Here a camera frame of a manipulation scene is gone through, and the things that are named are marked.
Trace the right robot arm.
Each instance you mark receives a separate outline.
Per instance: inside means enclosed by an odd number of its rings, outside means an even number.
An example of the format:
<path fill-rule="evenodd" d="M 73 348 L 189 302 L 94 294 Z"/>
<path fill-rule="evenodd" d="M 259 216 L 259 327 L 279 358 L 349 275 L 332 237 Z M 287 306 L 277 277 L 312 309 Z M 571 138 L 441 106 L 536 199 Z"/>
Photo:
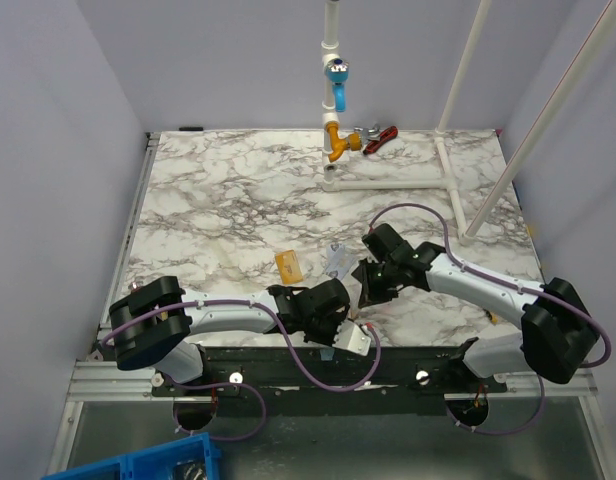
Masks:
<path fill-rule="evenodd" d="M 518 372 L 567 384 L 601 337 L 578 293 L 563 279 L 542 284 L 481 271 L 444 246 L 412 247 L 387 223 L 362 242 L 373 258 L 360 261 L 353 272 L 361 285 L 359 308 L 388 303 L 412 287 L 466 301 L 515 327 L 515 333 L 502 337 L 471 338 L 451 356 L 448 379 L 459 391 L 473 390 L 484 378 Z"/>

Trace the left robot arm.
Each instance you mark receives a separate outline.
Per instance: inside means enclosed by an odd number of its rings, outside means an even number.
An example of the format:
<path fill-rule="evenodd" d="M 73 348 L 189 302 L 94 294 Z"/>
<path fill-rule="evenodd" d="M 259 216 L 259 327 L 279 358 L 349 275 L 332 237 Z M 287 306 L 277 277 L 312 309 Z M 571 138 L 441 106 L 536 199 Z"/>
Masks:
<path fill-rule="evenodd" d="M 306 343 L 353 352 L 358 330 L 347 318 L 349 309 L 349 294 L 337 279 L 312 288 L 272 285 L 228 298 L 186 292 L 175 276 L 162 276 L 109 307 L 112 330 L 101 345 L 114 349 L 120 370 L 153 367 L 197 395 L 208 387 L 210 372 L 201 349 L 186 341 L 189 336 L 301 332 Z"/>

